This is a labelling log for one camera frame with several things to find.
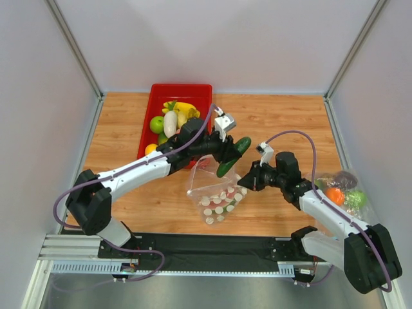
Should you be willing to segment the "dark green cucumber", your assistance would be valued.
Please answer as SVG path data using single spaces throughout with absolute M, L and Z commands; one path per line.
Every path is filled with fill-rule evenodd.
M 235 144 L 229 148 L 229 157 L 226 162 L 221 162 L 216 171 L 218 178 L 224 177 L 235 165 L 235 163 L 243 156 L 246 150 L 250 147 L 252 139 L 245 136 L 239 139 Z

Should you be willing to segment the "polka dot zip bag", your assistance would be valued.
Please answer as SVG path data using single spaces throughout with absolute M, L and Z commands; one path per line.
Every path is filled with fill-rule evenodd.
M 247 189 L 237 184 L 240 175 L 236 172 L 236 167 L 222 178 L 216 176 L 219 163 L 211 155 L 201 157 L 192 167 L 186 185 L 186 195 L 193 202 L 200 219 L 209 226 L 223 223 L 241 201 L 247 195 Z M 216 207 L 214 210 L 205 208 L 210 197 L 218 197 L 221 192 L 239 190 L 244 195 L 243 199 L 235 205 L 228 205 L 226 209 Z

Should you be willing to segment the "yellow pear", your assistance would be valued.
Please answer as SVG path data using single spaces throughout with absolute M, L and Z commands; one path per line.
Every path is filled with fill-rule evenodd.
M 187 116 L 187 114 L 183 111 L 179 111 L 177 114 L 178 117 L 178 128 L 181 128 L 189 119 L 189 117 Z

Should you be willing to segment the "white radish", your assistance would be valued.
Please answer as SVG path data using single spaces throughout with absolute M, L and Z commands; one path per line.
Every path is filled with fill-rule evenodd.
M 164 133 L 168 138 L 172 137 L 177 130 L 178 117 L 174 110 L 176 103 L 176 100 L 171 101 L 167 107 L 162 110 L 164 113 Z

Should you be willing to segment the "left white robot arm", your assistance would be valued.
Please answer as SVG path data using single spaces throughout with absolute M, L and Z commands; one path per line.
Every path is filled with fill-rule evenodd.
M 131 231 L 111 215 L 114 201 L 148 182 L 167 177 L 196 157 L 212 155 L 221 165 L 235 163 L 242 156 L 228 132 L 236 126 L 230 114 L 215 118 L 208 132 L 199 118 L 192 118 L 178 134 L 149 155 L 112 171 L 80 173 L 66 207 L 87 236 L 100 236 L 117 247 L 132 239 Z

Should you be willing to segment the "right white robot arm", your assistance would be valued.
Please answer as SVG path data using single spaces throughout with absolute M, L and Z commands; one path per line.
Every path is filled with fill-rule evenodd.
M 303 178 L 294 154 L 280 152 L 275 166 L 252 162 L 238 185 L 251 191 L 278 188 L 283 198 L 298 210 L 314 217 L 332 236 L 313 227 L 298 232 L 302 250 L 341 269 L 358 292 L 374 289 L 390 293 L 392 281 L 402 275 L 390 233 L 380 223 L 370 225 L 331 203 L 313 182 Z

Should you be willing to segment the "clear bag of spare food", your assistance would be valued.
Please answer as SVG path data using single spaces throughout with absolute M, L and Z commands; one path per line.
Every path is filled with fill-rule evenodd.
M 327 235 L 344 241 L 350 234 L 379 222 L 369 197 L 353 171 L 316 172 L 299 198 L 300 209 L 321 224 Z

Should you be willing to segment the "yellow banana bunch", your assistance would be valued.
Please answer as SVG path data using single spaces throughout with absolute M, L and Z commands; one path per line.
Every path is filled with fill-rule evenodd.
M 190 103 L 180 102 L 177 100 L 167 101 L 163 103 L 162 113 L 166 114 L 168 111 L 174 111 L 176 114 L 182 112 L 187 119 L 199 118 L 201 113 Z

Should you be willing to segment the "red plastic bin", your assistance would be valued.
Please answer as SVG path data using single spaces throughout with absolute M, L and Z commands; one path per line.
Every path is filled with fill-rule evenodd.
M 192 118 L 204 121 L 212 103 L 210 84 L 153 84 L 137 157 L 142 158 L 179 133 Z

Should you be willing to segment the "green orange mango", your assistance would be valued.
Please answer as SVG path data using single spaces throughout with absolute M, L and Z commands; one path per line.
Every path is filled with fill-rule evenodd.
M 164 144 L 166 141 L 168 141 L 168 137 L 165 135 L 164 132 L 161 132 L 158 135 L 158 145 L 162 145 Z

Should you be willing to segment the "green apple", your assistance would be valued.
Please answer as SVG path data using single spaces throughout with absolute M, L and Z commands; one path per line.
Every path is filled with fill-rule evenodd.
M 164 117 L 163 116 L 155 116 L 150 120 L 149 128 L 151 132 L 154 134 L 159 135 L 164 131 Z

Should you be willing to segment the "yellow lemon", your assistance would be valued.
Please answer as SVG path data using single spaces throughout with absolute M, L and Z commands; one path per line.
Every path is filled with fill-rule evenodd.
M 147 145 L 146 148 L 145 148 L 145 151 L 144 151 L 145 155 L 147 156 L 147 155 L 151 154 L 153 151 L 156 151 L 157 147 L 158 147 L 157 144 Z

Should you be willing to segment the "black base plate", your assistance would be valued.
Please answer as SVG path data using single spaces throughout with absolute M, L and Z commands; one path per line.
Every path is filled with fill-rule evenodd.
M 135 234 L 133 249 L 157 250 L 164 266 L 185 270 L 275 270 L 280 262 L 321 262 L 297 249 L 291 238 Z

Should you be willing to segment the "aluminium front rail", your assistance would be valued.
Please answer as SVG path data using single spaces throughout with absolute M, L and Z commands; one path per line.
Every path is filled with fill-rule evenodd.
M 94 261 L 98 259 L 100 240 L 98 236 L 47 234 L 38 259 Z

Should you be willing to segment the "right aluminium frame post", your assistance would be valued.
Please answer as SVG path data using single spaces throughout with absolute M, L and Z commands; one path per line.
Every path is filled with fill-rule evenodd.
M 350 68 L 352 62 L 355 60 L 357 54 L 360 52 L 364 42 L 368 38 L 372 28 L 374 27 L 375 23 L 377 22 L 378 18 L 380 17 L 384 7 L 389 3 L 388 0 L 378 0 L 375 1 L 371 12 L 368 14 L 365 22 L 363 23 L 362 27 L 360 28 L 359 33 L 357 34 L 353 44 L 351 45 L 348 53 L 346 54 L 342 64 L 340 65 L 337 73 L 335 74 L 330 86 L 328 87 L 327 91 L 324 94 L 324 100 L 329 102 L 332 98 L 333 94 L 336 92 L 339 84 L 341 83 L 342 79 L 344 78 L 346 72 Z

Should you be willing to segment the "aluminium frame post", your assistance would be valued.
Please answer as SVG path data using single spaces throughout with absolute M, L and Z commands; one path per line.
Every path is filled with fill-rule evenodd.
M 86 80 L 88 81 L 90 87 L 92 88 L 94 94 L 96 94 L 98 99 L 102 99 L 104 96 L 94 74 L 92 73 L 86 58 L 80 50 L 78 42 L 70 29 L 70 26 L 58 4 L 55 0 L 45 0 L 46 6 L 48 7 L 51 15 L 55 19 L 57 26 L 59 27 L 65 41 L 67 42 L 73 56 L 75 57 L 78 65 L 80 66 Z
M 335 74 L 330 86 L 328 87 L 327 91 L 324 94 L 324 100 L 329 102 L 332 98 L 333 94 L 336 92 L 339 84 L 341 83 L 342 79 L 344 78 L 346 72 L 350 68 L 352 62 L 355 60 L 357 54 L 360 52 L 364 42 L 368 38 L 372 28 L 374 27 L 375 23 L 377 22 L 378 18 L 380 17 L 384 7 L 389 3 L 388 0 L 378 0 L 375 1 L 371 12 L 368 14 L 365 22 L 363 23 L 362 27 L 360 28 L 359 33 L 357 34 L 353 44 L 351 45 L 348 53 L 346 54 L 342 64 L 340 65 L 337 73 Z

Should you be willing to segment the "left aluminium frame post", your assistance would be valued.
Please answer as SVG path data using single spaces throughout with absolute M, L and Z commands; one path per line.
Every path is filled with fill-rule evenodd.
M 96 94 L 98 99 L 102 99 L 104 96 L 94 74 L 92 73 L 86 58 L 80 50 L 78 42 L 70 29 L 70 26 L 58 4 L 55 0 L 45 0 L 46 6 L 48 7 L 51 15 L 55 19 L 57 26 L 59 27 L 65 41 L 67 42 L 73 56 L 75 57 L 78 65 L 80 66 L 86 80 L 88 81 L 90 87 L 92 88 L 94 94 Z

